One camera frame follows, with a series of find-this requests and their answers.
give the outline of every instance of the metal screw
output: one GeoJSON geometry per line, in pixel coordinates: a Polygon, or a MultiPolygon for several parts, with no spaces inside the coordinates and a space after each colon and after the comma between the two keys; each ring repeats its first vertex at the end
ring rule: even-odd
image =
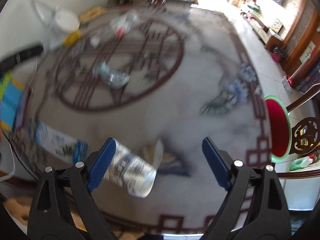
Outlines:
{"type": "Polygon", "coordinates": [[[234,164],[235,166],[237,166],[237,167],[242,167],[243,162],[240,161],[240,160],[235,160],[235,161],[233,162],[233,164],[234,164]]]}
{"type": "Polygon", "coordinates": [[[271,165],[266,166],[267,171],[273,171],[273,167],[271,165]]]}
{"type": "Polygon", "coordinates": [[[76,163],[76,167],[77,168],[82,168],[84,166],[84,163],[83,162],[77,162],[76,163]]]}
{"type": "Polygon", "coordinates": [[[51,171],[52,171],[52,167],[51,167],[51,166],[48,166],[48,167],[46,167],[44,170],[45,170],[45,172],[51,172],[51,171]]]}

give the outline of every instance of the wooden chair leg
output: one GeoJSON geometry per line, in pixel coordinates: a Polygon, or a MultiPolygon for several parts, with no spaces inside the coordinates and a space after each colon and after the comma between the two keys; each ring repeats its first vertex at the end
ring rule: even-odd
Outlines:
{"type": "Polygon", "coordinates": [[[303,105],[320,92],[320,83],[312,85],[299,99],[287,106],[288,113],[303,105]]]}

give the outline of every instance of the black cable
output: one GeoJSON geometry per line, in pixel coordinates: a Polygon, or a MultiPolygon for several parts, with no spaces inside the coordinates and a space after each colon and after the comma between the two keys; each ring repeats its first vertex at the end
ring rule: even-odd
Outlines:
{"type": "Polygon", "coordinates": [[[11,146],[11,150],[14,153],[14,155],[17,157],[18,161],[20,162],[20,164],[23,166],[23,168],[36,180],[38,181],[39,179],[36,178],[30,171],[28,171],[28,169],[25,167],[25,165],[22,163],[22,161],[20,160],[20,158],[18,157],[16,151],[14,150],[14,147],[11,143],[11,141],[9,140],[8,136],[4,133],[4,131],[2,130],[2,133],[4,134],[5,138],[7,139],[7,141],[9,142],[10,146],[11,146]]]}

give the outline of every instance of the picture frame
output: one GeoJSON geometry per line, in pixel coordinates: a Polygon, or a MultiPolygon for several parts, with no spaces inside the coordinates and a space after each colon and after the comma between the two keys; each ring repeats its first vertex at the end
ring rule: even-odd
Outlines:
{"type": "Polygon", "coordinates": [[[278,19],[276,19],[275,23],[271,27],[271,30],[273,30],[275,33],[279,33],[282,27],[283,27],[283,24],[278,19]]]}

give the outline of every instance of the patterned rug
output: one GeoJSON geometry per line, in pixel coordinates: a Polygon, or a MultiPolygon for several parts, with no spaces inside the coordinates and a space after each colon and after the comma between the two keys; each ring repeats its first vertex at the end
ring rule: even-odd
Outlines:
{"type": "MultiPolygon", "coordinates": [[[[126,6],[109,8],[82,28],[82,34],[76,44],[47,54],[41,62],[31,85],[28,122],[11,136],[17,152],[36,174],[47,165],[69,166],[36,146],[39,122],[87,142],[88,152],[113,137],[139,154],[144,145],[161,138],[165,151],[183,161],[190,177],[157,175],[146,198],[130,196],[109,181],[92,195],[116,229],[204,232],[226,192],[202,154],[202,140],[210,136],[219,149],[252,167],[269,163],[271,151],[259,81],[252,68],[247,68],[251,80],[241,77],[244,65],[252,64],[235,29],[220,12],[126,6]],[[93,49],[90,37],[131,9],[140,15],[138,26],[93,49]],[[130,82],[112,90],[93,77],[92,69],[103,61],[130,74],[130,82]]],[[[248,196],[243,213],[250,200],[248,196]]]]}

